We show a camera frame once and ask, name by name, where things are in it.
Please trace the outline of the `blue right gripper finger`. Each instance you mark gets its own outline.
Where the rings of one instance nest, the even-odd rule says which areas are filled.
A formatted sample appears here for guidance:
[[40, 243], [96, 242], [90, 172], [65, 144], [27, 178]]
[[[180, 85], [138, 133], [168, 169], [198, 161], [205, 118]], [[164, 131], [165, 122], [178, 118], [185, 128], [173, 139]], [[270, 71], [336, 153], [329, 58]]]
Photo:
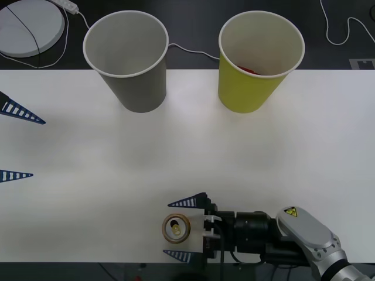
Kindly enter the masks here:
[[195, 194], [194, 196], [186, 197], [184, 199], [168, 204], [168, 207], [173, 208], [195, 208], [200, 210], [215, 210], [216, 205], [212, 203], [205, 192]]
[[163, 250], [163, 253], [176, 259], [182, 263], [206, 263], [207, 258], [204, 253], [200, 252], [190, 252], [190, 251], [173, 251], [173, 250]]

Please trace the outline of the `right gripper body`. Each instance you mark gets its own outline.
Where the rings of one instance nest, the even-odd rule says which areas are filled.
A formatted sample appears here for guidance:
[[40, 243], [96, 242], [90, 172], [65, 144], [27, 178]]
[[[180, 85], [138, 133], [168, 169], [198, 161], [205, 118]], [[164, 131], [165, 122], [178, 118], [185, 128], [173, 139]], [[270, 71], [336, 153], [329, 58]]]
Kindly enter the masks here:
[[221, 251], [221, 238], [224, 238], [224, 251], [236, 249], [234, 234], [235, 212], [216, 211], [206, 216], [203, 223], [203, 255], [205, 258], [216, 258]]

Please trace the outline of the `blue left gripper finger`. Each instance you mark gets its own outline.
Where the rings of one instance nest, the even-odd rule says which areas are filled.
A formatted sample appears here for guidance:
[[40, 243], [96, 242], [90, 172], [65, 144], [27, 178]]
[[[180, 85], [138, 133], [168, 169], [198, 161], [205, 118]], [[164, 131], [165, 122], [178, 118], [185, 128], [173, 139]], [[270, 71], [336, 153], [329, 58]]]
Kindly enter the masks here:
[[10, 170], [0, 170], [0, 182], [8, 182], [20, 179], [26, 179], [28, 177], [32, 177], [32, 173], [23, 173], [23, 172], [16, 172]]
[[42, 118], [9, 98], [3, 92], [1, 92], [1, 115], [11, 116], [41, 125], [46, 123]]

